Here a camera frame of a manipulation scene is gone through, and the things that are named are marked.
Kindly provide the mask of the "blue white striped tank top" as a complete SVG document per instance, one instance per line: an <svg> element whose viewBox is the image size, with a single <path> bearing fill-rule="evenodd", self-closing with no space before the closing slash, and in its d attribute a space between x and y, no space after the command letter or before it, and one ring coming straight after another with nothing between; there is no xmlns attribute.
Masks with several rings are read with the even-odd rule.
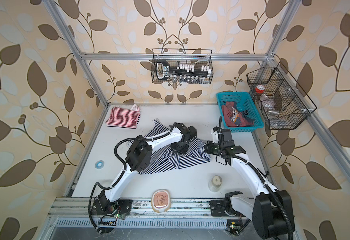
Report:
<svg viewBox="0 0 350 240"><path fill-rule="evenodd" d="M159 120L154 120L154 128L144 137L152 137L154 135L168 131L170 128L164 126ZM204 143L197 137L189 143L188 151L185 155L175 153L171 147L163 147L153 153L149 167L140 175L149 175L167 172L175 169L185 169L199 164L208 163L210 161L209 154L204 152Z"/></svg>

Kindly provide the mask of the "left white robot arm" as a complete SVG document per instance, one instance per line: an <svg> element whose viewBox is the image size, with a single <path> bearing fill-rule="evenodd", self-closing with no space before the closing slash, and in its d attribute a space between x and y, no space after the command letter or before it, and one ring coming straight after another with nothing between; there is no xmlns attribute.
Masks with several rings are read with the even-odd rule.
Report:
<svg viewBox="0 0 350 240"><path fill-rule="evenodd" d="M197 137L195 127L186 127L182 123L174 123L168 131L152 137L137 136L118 142L114 148L115 157L123 164L119 176L108 187L96 182L88 202L88 215L93 220L93 207L100 209L103 215L109 211L109 207L115 205L121 198L123 190L127 187L134 175L149 167L153 153L163 147L171 147L178 154L185 154L189 143ZM118 148L123 143L131 141L127 156L122 159L118 154Z"/></svg>

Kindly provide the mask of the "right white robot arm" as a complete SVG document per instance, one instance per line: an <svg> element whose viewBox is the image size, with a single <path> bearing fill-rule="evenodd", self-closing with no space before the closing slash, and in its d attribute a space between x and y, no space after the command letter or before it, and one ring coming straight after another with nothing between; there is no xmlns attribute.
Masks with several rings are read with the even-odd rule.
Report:
<svg viewBox="0 0 350 240"><path fill-rule="evenodd" d="M222 128L222 122L220 117L204 151L215 156L217 163L235 169L252 194L249 198L240 191L226 193L223 199L225 214L247 217L263 240L278 240L282 235L292 240L295 222L291 196L270 183L267 175L254 166L244 148L235 144L231 131Z"/></svg>

